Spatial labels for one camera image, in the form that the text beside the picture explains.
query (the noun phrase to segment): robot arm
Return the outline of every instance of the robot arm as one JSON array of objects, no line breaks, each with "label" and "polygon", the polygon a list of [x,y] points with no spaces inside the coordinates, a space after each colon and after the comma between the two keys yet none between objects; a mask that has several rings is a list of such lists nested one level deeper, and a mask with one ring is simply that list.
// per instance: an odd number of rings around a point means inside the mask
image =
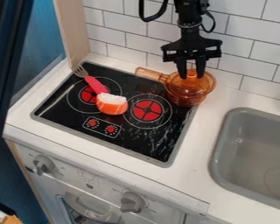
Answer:
[{"label": "robot arm", "polygon": [[[144,22],[150,22],[161,17],[166,11],[167,4],[168,0],[164,0],[156,15],[144,17],[144,0],[139,0],[140,18]],[[207,61],[211,58],[221,57],[222,41],[200,36],[200,27],[205,32],[212,32],[216,26],[214,17],[207,11],[209,2],[208,0],[174,0],[174,4],[178,13],[181,39],[161,47],[163,60],[175,62],[182,79],[186,79],[186,62],[195,60],[198,77],[202,78],[206,71]],[[204,14],[213,20],[213,27],[209,31],[202,24],[202,15]]]}]

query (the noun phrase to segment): white oven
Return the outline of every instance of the white oven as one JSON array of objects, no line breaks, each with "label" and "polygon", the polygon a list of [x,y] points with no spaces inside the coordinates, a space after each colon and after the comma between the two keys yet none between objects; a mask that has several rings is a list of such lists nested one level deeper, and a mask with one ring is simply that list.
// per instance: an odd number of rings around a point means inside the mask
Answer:
[{"label": "white oven", "polygon": [[53,157],[18,146],[54,224],[182,224],[179,210]]}]

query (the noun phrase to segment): red burner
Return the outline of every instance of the red burner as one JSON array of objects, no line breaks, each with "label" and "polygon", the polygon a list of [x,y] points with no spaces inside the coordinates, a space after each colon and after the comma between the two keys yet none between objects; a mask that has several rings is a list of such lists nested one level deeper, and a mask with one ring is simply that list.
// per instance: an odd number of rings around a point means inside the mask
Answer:
[{"label": "red burner", "polygon": [[115,131],[116,131],[116,127],[111,126],[111,125],[107,127],[107,132],[108,133],[114,133]]},{"label": "red burner", "polygon": [[89,125],[90,127],[92,127],[92,128],[98,126],[98,124],[99,124],[99,123],[98,123],[95,119],[92,119],[92,120],[90,120],[90,121],[88,122],[88,125]]},{"label": "red burner", "polygon": [[143,122],[154,122],[163,113],[161,104],[151,100],[138,102],[132,111],[134,117]]},{"label": "red burner", "polygon": [[85,103],[96,103],[96,93],[91,87],[85,87],[80,92],[80,98]]}]

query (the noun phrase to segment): black cable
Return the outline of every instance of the black cable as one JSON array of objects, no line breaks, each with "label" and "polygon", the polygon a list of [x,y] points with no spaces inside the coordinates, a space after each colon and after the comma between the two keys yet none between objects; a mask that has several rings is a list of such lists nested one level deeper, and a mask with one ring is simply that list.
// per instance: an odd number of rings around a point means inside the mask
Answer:
[{"label": "black cable", "polygon": [[208,10],[206,10],[206,15],[213,20],[213,26],[210,30],[207,30],[203,24],[201,24],[201,27],[204,32],[211,33],[216,28],[216,20],[215,20],[214,16],[211,14],[211,12],[209,12]]},{"label": "black cable", "polygon": [[168,4],[168,0],[164,0],[160,10],[155,15],[145,17],[145,15],[144,15],[144,11],[145,11],[144,0],[139,0],[139,16],[146,23],[148,23],[150,21],[153,21],[153,20],[156,20],[156,19],[162,17],[163,14],[166,12],[167,4]]}]

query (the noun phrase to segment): control panel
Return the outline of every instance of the control panel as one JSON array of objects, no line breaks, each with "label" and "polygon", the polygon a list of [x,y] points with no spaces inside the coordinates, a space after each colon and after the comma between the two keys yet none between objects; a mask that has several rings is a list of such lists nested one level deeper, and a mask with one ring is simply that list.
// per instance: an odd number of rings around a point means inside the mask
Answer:
[{"label": "control panel", "polygon": [[93,116],[90,116],[84,122],[83,128],[112,138],[116,138],[122,129],[122,127],[117,124],[106,122]]},{"label": "control panel", "polygon": [[17,145],[20,157],[31,175],[49,175],[120,208],[123,214],[134,213],[156,223],[177,223],[185,218],[179,210],[109,181],[106,178],[77,168],[56,158]]}]

